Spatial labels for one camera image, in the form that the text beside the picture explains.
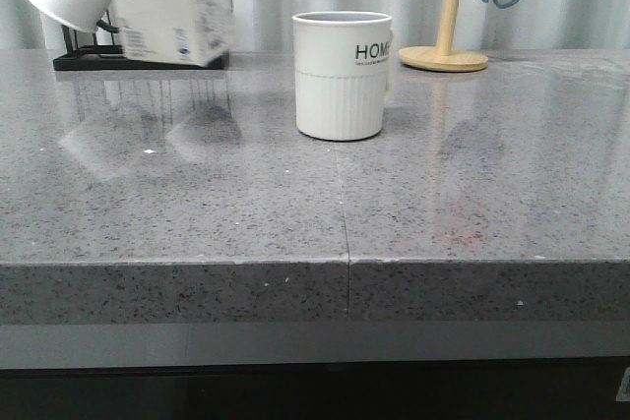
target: speckled stone surface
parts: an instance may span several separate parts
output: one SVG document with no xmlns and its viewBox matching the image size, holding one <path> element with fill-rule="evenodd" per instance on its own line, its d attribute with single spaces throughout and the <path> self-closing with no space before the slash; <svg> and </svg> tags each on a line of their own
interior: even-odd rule
<svg viewBox="0 0 630 420">
<path fill-rule="evenodd" d="M 489 56 L 394 63 L 382 133 L 327 143 L 287 55 L 3 51 L 0 324 L 630 320 L 630 53 Z"/>
<path fill-rule="evenodd" d="M 339 264 L 55 265 L 2 269 L 5 325 L 342 318 Z"/>
</svg>

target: wooden stand base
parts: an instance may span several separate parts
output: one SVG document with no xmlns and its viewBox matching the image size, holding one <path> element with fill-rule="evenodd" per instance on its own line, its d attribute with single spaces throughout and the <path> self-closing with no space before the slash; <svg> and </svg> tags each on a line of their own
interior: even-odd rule
<svg viewBox="0 0 630 420">
<path fill-rule="evenodd" d="M 488 58 L 473 51 L 451 51 L 448 56 L 437 54 L 434 46 L 412 46 L 399 51 L 403 63 L 418 69 L 465 73 L 488 67 Z"/>
</svg>

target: white box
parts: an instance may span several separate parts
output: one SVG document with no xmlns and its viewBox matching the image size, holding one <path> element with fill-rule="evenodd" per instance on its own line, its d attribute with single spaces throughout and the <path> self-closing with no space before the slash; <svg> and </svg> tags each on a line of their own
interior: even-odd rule
<svg viewBox="0 0 630 420">
<path fill-rule="evenodd" d="M 228 49 L 231 0 L 113 0 L 127 58 L 206 66 Z"/>
</svg>

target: metal rack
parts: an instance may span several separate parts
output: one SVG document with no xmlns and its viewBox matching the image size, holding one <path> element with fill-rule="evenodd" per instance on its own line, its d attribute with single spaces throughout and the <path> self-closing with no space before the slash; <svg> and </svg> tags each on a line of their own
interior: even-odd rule
<svg viewBox="0 0 630 420">
<path fill-rule="evenodd" d="M 172 69 L 224 69 L 229 64 L 229 53 L 210 62 L 205 67 L 188 64 L 152 63 L 134 61 L 123 55 L 122 45 L 116 41 L 115 33 L 110 33 L 112 44 L 98 44 L 95 34 L 92 35 L 93 44 L 80 45 L 76 30 L 66 26 L 61 27 L 66 44 L 66 54 L 53 59 L 55 71 L 102 71 L 102 70 L 172 70 Z"/>
</svg>

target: wooden pole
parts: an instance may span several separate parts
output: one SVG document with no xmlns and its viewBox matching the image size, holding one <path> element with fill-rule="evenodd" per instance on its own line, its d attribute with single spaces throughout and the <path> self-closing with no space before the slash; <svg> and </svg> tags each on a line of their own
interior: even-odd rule
<svg viewBox="0 0 630 420">
<path fill-rule="evenodd" d="M 449 56 L 453 50 L 453 37 L 455 35 L 455 22 L 460 0 L 444 0 L 442 4 L 442 17 L 437 35 L 436 53 L 438 56 Z"/>
<path fill-rule="evenodd" d="M 487 56 L 474 51 L 453 50 L 455 21 L 459 7 L 460 0 L 444 0 L 436 45 L 403 48 L 399 51 L 401 61 L 418 69 L 451 73 L 487 68 Z"/>
</svg>

